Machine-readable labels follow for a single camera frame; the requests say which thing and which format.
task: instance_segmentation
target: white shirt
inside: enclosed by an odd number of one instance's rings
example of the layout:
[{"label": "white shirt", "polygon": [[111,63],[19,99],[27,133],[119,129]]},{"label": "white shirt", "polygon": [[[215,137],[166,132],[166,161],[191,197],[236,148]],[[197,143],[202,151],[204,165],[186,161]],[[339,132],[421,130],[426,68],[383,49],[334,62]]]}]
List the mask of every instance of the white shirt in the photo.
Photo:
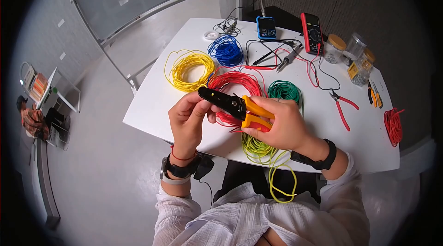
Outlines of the white shirt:
[{"label": "white shirt", "polygon": [[191,199],[170,196],[160,185],[153,245],[253,246],[269,227],[287,245],[368,245],[369,220],[363,208],[361,175],[349,158],[346,172],[320,190],[318,204],[301,193],[286,204],[256,194],[244,183],[202,214]]}]

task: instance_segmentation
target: cap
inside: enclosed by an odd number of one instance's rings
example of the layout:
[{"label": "cap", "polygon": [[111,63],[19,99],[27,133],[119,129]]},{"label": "cap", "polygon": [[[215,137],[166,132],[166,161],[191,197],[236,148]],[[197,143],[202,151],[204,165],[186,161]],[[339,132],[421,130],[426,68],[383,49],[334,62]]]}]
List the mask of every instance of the cap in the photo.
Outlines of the cap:
[{"label": "cap", "polygon": [[374,54],[373,54],[368,48],[366,48],[366,49],[363,51],[363,53],[365,54],[366,58],[368,58],[368,60],[369,60],[371,63],[374,63],[374,61],[375,61],[375,56],[374,56]]},{"label": "cap", "polygon": [[363,47],[366,47],[366,42],[363,41],[363,38],[358,33],[353,33],[352,37],[357,41],[358,44],[362,45]]},{"label": "cap", "polygon": [[346,49],[346,43],[343,41],[343,39],[333,33],[328,36],[328,42],[330,42],[335,48],[341,51]]},{"label": "cap", "polygon": [[20,111],[22,109],[22,103],[27,102],[27,98],[23,97],[22,95],[17,98],[17,109]]}]

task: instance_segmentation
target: yellow wire coil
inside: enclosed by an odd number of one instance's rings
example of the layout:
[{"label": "yellow wire coil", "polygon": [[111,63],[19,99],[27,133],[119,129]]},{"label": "yellow wire coil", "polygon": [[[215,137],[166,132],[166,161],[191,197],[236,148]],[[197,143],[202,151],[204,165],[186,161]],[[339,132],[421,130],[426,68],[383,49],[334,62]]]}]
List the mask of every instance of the yellow wire coil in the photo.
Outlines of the yellow wire coil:
[{"label": "yellow wire coil", "polygon": [[[184,54],[180,55],[172,65],[171,71],[166,76],[166,64],[168,63],[169,57],[172,53],[179,54],[181,51],[186,51]],[[193,67],[203,65],[205,67],[205,72],[198,79],[198,81],[193,83],[188,83],[185,81],[186,74]],[[201,86],[206,86],[209,76],[215,72],[214,61],[210,56],[200,50],[186,50],[182,49],[180,51],[172,51],[169,53],[166,59],[165,66],[163,68],[164,75],[168,82],[175,88],[183,92],[194,92],[198,90]]]},{"label": "yellow wire coil", "polygon": [[[274,158],[275,154],[277,153],[277,148],[271,147],[269,145],[267,145],[266,143],[263,143],[262,141],[253,138],[252,136],[246,134],[245,132],[243,132],[241,134],[241,146],[243,148],[243,152],[246,154],[246,157],[253,163],[255,164],[260,164],[260,165],[268,165],[269,166],[269,173],[268,173],[268,180],[269,180],[269,192],[271,193],[272,197],[274,198],[274,200],[278,203],[289,203],[291,202],[294,197],[297,195],[295,194],[296,191],[296,187],[297,187],[297,177],[296,174],[294,173],[294,171],[292,171],[291,167],[286,165],[286,162],[288,160],[290,160],[291,156],[289,155],[289,157],[287,158],[287,160],[285,160],[282,164],[275,166],[275,163],[286,153],[289,152],[288,150],[281,152],[276,159],[272,160],[272,158]],[[292,193],[288,194],[285,193],[283,191],[281,191],[280,189],[276,188],[273,185],[273,181],[274,181],[274,174],[275,171],[280,167],[280,166],[286,166],[287,168],[289,168],[289,170],[292,173],[292,176],[294,177],[294,188],[292,188]],[[272,191],[273,189],[277,190],[278,192],[286,195],[286,196],[290,196],[291,199],[288,201],[281,201],[279,199],[277,199],[277,197],[274,195],[274,191]]]}]

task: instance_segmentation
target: hand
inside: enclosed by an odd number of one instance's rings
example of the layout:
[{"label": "hand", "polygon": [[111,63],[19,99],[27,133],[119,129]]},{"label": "hand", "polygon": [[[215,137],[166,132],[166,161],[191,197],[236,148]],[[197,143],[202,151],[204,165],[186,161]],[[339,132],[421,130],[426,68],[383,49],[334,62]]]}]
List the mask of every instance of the hand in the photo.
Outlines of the hand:
[{"label": "hand", "polygon": [[253,128],[241,128],[247,134],[263,141],[269,146],[283,150],[294,150],[303,147],[304,143],[311,140],[312,135],[308,132],[304,120],[299,112],[296,101],[280,99],[268,99],[259,96],[251,96],[257,105],[273,113],[275,120],[269,132],[260,132]]},{"label": "hand", "polygon": [[215,113],[220,109],[203,100],[197,92],[183,96],[169,112],[169,123],[174,136],[174,155],[187,159],[194,155],[202,142],[202,122],[205,114],[208,121],[215,123]]}]

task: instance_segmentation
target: red pliers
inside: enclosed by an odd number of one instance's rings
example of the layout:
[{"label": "red pliers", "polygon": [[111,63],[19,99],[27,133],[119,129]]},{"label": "red pliers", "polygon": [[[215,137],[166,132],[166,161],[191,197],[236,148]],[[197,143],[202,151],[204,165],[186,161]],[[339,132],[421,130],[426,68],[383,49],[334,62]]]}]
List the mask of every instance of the red pliers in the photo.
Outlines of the red pliers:
[{"label": "red pliers", "polygon": [[340,113],[341,121],[343,121],[343,125],[345,125],[346,130],[348,130],[348,132],[349,132],[349,131],[351,131],[351,128],[349,127],[348,123],[346,123],[345,117],[343,116],[343,112],[341,111],[340,103],[338,101],[342,100],[342,101],[352,105],[357,110],[359,110],[360,108],[353,101],[343,98],[341,96],[338,96],[337,93],[335,93],[332,89],[331,89],[331,91],[332,91],[332,93],[329,92],[329,94],[335,100],[335,104],[337,105],[337,108],[338,108],[338,113]]}]

